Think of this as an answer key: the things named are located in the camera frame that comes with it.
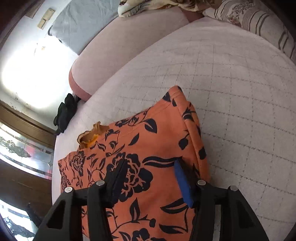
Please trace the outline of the grey pillow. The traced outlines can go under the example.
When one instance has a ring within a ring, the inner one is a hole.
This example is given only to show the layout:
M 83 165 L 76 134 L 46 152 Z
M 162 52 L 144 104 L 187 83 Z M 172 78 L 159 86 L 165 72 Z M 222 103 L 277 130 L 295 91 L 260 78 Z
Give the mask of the grey pillow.
M 48 35 L 80 55 L 92 39 L 118 17 L 119 3 L 114 0 L 70 1 L 49 28 Z

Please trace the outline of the beige wall switch plate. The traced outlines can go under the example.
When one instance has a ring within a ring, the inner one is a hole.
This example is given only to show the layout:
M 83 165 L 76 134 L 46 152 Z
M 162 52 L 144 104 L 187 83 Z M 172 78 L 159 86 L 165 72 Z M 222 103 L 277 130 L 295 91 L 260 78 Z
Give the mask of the beige wall switch plate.
M 43 30 L 45 25 L 51 19 L 54 13 L 55 13 L 54 9 L 52 8 L 47 9 L 44 15 L 42 16 L 41 20 L 39 21 L 37 27 Z

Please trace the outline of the black clothes pile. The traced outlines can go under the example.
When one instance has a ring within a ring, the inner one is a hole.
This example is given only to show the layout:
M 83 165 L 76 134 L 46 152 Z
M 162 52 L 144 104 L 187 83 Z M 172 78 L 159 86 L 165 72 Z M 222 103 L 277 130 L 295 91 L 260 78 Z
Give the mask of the black clothes pile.
M 67 94 L 64 102 L 61 102 L 58 107 L 57 115 L 53 120 L 54 126 L 57 127 L 55 135 L 58 136 L 60 133 L 64 133 L 70 120 L 73 118 L 77 111 L 78 102 L 81 100 L 80 97 L 72 94 Z

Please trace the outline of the striped floral cushion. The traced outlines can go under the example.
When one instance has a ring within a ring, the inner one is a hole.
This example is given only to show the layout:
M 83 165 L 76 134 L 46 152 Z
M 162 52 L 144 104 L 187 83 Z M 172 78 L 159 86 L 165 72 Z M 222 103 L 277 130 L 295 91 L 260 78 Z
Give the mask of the striped floral cushion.
M 295 62 L 295 38 L 282 20 L 261 1 L 222 1 L 217 9 L 208 8 L 204 16 L 224 21 L 258 35 Z

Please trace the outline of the orange black floral blouse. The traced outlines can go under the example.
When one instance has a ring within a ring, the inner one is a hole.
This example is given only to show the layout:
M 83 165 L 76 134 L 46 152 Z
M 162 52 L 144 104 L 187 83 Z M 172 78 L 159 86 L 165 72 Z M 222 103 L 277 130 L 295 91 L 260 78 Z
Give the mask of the orange black floral blouse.
M 194 210 L 184 202 L 175 178 L 178 160 L 209 181 L 195 108 L 174 86 L 151 108 L 111 123 L 84 148 L 60 159 L 61 189 L 87 188 L 126 161 L 119 200 L 107 210 L 113 239 L 188 240 Z

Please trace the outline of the pink quilted bolster headboard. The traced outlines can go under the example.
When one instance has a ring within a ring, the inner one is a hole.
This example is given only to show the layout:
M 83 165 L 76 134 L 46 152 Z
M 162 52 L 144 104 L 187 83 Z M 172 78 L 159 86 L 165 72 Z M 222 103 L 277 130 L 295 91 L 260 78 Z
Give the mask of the pink quilted bolster headboard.
M 139 53 L 175 30 L 203 17 L 174 6 L 117 17 L 79 54 L 69 72 L 73 93 L 87 101 L 111 76 Z

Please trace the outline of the beige brown floral cloth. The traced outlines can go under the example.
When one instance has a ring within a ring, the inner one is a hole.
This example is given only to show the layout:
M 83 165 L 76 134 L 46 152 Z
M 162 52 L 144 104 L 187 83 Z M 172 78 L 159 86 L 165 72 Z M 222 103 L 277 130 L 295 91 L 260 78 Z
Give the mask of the beige brown floral cloth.
M 186 11 L 201 12 L 208 8 L 218 8 L 221 0 L 127 0 L 120 1 L 117 12 L 122 18 L 127 18 L 143 11 L 168 9 L 178 6 Z

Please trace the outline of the stained glass wooden door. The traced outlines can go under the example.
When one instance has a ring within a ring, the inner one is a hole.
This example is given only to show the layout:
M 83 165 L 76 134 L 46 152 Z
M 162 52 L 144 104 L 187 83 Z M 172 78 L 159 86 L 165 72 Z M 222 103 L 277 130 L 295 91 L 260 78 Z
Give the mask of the stained glass wooden door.
M 44 217 L 52 206 L 53 130 L 1 102 L 1 221 L 14 240 L 33 240 L 25 207 Z

